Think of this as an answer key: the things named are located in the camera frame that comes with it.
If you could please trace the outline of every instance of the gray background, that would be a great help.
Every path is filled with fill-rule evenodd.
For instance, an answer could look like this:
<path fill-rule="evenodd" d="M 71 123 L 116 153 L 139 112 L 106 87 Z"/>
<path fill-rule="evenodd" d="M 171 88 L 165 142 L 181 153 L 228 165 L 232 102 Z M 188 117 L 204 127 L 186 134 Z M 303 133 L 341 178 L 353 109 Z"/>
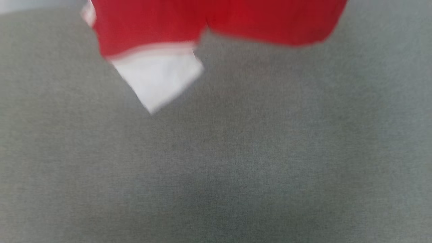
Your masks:
<path fill-rule="evenodd" d="M 207 33 L 154 116 L 77 10 L 0 16 L 0 242 L 432 242 L 432 3 L 292 49 Z"/>

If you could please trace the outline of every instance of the gray fabric surface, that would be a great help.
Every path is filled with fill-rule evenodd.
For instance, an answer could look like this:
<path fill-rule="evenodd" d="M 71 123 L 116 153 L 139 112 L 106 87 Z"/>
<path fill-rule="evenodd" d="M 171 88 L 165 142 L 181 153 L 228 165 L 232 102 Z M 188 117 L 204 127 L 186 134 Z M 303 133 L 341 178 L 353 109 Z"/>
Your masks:
<path fill-rule="evenodd" d="M 155 116 L 77 11 L 0 16 L 0 242 L 432 242 L 431 13 L 352 0 L 302 49 L 207 34 Z"/>

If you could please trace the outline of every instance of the red cloth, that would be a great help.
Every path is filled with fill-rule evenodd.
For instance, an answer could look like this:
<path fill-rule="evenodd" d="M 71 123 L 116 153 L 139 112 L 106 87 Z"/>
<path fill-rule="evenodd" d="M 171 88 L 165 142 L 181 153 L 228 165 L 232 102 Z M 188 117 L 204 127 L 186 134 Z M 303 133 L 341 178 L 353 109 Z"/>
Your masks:
<path fill-rule="evenodd" d="M 93 28 L 107 58 L 139 46 L 198 43 L 211 30 L 241 38 L 307 45 L 332 32 L 347 0 L 92 0 Z"/>

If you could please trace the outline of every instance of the white fabric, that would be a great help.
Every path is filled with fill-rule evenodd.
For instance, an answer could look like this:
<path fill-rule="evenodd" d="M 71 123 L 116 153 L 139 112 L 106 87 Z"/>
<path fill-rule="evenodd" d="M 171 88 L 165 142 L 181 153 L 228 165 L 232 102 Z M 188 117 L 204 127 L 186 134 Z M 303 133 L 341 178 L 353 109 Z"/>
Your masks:
<path fill-rule="evenodd" d="M 150 113 L 177 98 L 202 73 L 193 50 L 162 55 L 134 55 L 111 61 Z"/>

